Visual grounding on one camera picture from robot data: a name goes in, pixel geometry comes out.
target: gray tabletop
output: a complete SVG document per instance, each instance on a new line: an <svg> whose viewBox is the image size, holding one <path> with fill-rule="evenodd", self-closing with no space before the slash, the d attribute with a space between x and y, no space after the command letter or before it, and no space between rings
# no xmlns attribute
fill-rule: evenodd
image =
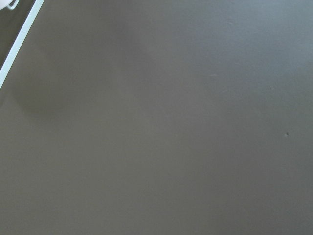
<svg viewBox="0 0 313 235"><path fill-rule="evenodd" d="M0 232L312 234L312 10L47 0L0 90Z"/></svg>

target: white cup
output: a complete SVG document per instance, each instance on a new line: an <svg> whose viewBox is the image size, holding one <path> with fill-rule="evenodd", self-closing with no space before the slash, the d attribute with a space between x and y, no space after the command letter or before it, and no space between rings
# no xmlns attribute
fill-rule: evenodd
<svg viewBox="0 0 313 235"><path fill-rule="evenodd" d="M9 5L13 0L0 0L0 10L4 9Z"/></svg>

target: white edge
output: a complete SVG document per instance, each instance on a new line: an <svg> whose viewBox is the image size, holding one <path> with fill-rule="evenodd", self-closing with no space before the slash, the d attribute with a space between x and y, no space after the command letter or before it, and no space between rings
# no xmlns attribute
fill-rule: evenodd
<svg viewBox="0 0 313 235"><path fill-rule="evenodd" d="M12 48L8 54L8 56L6 57L3 66L0 70L0 89L5 81L6 76L8 75L10 68L16 58L16 55L18 54L24 39L26 38L29 29L31 27L31 25L33 24L42 4L43 4L44 0L36 0L33 7L31 8L18 36L16 37L14 44L12 45Z"/></svg>

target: mug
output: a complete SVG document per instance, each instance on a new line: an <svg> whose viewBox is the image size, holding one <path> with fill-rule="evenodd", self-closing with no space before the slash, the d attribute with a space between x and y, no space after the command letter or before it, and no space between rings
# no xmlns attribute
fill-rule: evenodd
<svg viewBox="0 0 313 235"><path fill-rule="evenodd" d="M5 7L7 7L9 10L14 10L19 1L20 0L0 0L0 10L4 9Z"/></svg>

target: white strip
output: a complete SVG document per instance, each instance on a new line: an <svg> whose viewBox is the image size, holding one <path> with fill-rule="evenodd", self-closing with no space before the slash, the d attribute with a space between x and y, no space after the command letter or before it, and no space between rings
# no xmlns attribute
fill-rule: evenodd
<svg viewBox="0 0 313 235"><path fill-rule="evenodd" d="M44 0L36 0L0 70L0 89Z"/></svg>

